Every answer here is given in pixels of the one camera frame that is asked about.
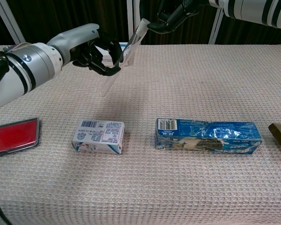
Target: cookie package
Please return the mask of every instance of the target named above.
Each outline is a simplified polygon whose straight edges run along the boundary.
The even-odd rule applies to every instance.
[[[211,150],[252,154],[262,143],[253,122],[157,119],[156,149]]]

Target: table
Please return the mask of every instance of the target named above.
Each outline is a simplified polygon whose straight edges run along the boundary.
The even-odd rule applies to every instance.
[[[144,45],[100,97],[103,81],[69,64],[0,108],[0,124],[42,121],[38,147],[0,157],[14,225],[281,224],[281,148],[267,128],[281,123],[281,45]],[[263,143],[253,155],[155,150],[158,117],[254,121]],[[76,152],[82,118],[123,121],[122,155]]]

